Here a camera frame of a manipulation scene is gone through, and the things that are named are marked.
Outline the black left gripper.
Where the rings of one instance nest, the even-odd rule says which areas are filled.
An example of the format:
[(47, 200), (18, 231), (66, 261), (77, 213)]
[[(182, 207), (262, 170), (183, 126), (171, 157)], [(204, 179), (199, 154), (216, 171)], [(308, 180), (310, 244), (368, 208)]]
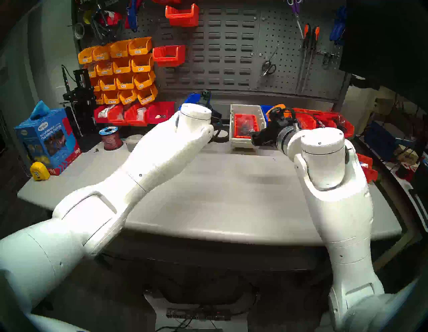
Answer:
[(208, 90), (202, 91), (200, 95), (200, 105), (211, 111), (211, 122), (221, 122), (222, 114), (213, 109), (211, 103), (211, 92)]

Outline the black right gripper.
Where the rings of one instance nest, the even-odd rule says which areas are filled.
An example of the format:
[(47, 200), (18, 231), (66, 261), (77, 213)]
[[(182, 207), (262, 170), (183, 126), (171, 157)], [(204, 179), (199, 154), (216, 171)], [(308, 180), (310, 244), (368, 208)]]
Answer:
[(282, 129), (288, 126), (288, 117), (284, 113), (288, 108), (272, 108), (267, 112), (268, 122), (264, 131), (250, 132), (252, 145), (255, 147), (272, 147)]

